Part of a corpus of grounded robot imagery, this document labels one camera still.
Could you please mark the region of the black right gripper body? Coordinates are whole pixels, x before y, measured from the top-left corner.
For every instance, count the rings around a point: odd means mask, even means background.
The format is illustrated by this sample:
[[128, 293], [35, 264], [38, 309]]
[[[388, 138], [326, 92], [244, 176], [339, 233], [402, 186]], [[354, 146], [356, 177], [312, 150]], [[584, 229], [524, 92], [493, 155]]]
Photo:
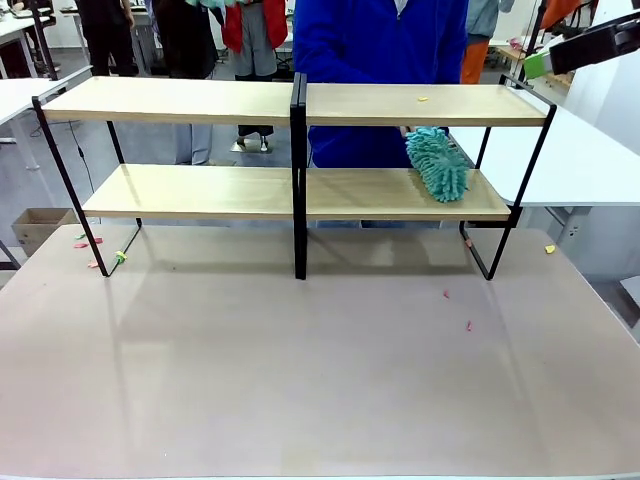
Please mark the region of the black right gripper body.
[[550, 48], [553, 74], [565, 74], [639, 49], [639, 14], [631, 13], [591, 27]]

